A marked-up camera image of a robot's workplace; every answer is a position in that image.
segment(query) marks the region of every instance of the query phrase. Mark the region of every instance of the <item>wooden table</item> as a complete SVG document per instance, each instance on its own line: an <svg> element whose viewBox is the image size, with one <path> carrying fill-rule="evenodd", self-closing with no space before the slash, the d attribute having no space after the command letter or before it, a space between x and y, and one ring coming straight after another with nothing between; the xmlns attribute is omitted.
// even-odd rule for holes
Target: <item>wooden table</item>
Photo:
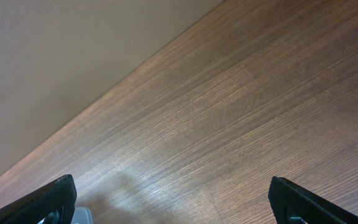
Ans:
<svg viewBox="0 0 358 224"><path fill-rule="evenodd" d="M95 223L275 223L284 176L358 215L358 1L226 1L0 177Z"/></svg>

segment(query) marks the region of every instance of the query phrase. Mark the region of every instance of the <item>wood grain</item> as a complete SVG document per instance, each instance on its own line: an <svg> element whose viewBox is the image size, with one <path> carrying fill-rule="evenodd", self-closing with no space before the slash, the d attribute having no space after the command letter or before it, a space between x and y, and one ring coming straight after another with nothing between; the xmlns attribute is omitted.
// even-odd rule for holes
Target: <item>wood grain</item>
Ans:
<svg viewBox="0 0 358 224"><path fill-rule="evenodd" d="M284 176L358 215L358 1L226 1L0 177L95 223L275 223Z"/></svg>

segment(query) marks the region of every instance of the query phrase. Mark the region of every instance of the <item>brown wood tabletop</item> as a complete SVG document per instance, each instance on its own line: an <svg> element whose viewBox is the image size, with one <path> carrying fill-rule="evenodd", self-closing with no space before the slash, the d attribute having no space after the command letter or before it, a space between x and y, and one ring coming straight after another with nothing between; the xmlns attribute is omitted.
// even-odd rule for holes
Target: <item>brown wood tabletop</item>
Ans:
<svg viewBox="0 0 358 224"><path fill-rule="evenodd" d="M358 215L358 1L225 1L0 176L95 223L275 223L286 177Z"/></svg>

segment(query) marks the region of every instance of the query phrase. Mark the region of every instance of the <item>gray wall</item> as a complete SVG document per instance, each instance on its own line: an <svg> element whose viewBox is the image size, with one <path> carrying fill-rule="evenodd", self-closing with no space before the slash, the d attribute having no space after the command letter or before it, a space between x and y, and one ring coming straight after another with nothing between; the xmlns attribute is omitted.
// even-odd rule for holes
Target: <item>gray wall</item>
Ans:
<svg viewBox="0 0 358 224"><path fill-rule="evenodd" d="M0 1L0 175L220 1Z"/></svg>

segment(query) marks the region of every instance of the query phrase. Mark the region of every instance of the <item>black object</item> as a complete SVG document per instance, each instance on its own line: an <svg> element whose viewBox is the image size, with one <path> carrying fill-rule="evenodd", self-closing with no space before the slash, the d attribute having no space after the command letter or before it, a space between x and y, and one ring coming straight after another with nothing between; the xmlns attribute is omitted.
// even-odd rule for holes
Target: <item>black object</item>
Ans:
<svg viewBox="0 0 358 224"><path fill-rule="evenodd" d="M0 209L0 224L70 224L77 198L74 180L64 175Z"/></svg>
<svg viewBox="0 0 358 224"><path fill-rule="evenodd" d="M358 224L357 216L283 177L273 177L268 199L278 224Z"/></svg>

